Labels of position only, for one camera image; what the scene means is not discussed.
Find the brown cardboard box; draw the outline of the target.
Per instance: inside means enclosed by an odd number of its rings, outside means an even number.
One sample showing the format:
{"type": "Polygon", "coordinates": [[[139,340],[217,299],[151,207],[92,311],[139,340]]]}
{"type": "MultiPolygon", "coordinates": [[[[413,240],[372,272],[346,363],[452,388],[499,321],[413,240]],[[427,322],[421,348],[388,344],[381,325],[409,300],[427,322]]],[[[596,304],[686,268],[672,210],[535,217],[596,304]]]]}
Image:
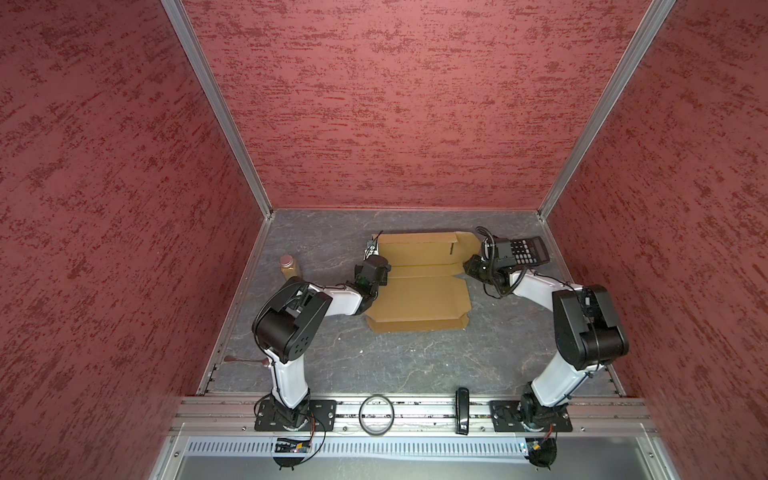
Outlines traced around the brown cardboard box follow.
{"type": "Polygon", "coordinates": [[[383,234],[378,254],[391,271],[378,298],[366,310],[377,333],[463,330],[472,305],[464,263],[480,250],[471,232],[383,234]]]}

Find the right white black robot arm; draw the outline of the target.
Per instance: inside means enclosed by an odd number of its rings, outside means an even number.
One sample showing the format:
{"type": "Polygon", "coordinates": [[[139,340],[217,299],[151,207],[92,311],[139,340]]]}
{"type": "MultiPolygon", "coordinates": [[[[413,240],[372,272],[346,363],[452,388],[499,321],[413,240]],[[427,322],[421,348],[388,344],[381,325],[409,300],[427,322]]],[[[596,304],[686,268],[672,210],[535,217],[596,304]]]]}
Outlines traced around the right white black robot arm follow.
{"type": "Polygon", "coordinates": [[[541,431],[566,413],[573,393],[593,374],[629,353],[630,342],[607,289],[580,286],[522,268],[495,268],[474,255],[465,273],[497,290],[552,312],[557,353],[521,395],[515,421],[528,431],[541,431]]]}

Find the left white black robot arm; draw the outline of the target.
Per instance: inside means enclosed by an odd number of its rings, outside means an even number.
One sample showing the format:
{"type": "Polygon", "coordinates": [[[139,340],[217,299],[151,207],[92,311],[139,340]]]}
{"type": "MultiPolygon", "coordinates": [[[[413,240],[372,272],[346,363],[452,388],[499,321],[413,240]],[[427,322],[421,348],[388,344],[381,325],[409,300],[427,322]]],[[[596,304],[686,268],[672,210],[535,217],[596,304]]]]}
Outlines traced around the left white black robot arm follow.
{"type": "Polygon", "coordinates": [[[387,284],[391,266],[371,255],[354,267],[354,279],[339,286],[320,286],[293,276],[272,295],[252,323],[256,346],[269,360],[272,404],[290,429],[309,418],[310,389],[303,355],[329,316],[356,316],[368,310],[387,284]]]}

